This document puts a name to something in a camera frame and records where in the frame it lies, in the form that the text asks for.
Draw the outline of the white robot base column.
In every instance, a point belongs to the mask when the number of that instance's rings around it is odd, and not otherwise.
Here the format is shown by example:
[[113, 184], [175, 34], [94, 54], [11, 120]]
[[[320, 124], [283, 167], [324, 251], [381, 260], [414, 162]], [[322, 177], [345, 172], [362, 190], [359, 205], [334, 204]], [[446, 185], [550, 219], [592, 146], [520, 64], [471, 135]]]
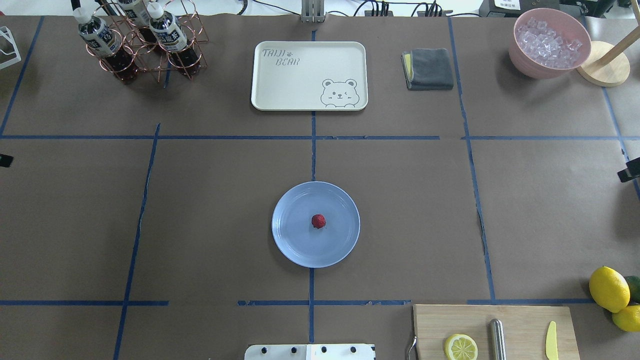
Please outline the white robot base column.
[[245, 360], [375, 360], [374, 344], [254, 344], [247, 347]]

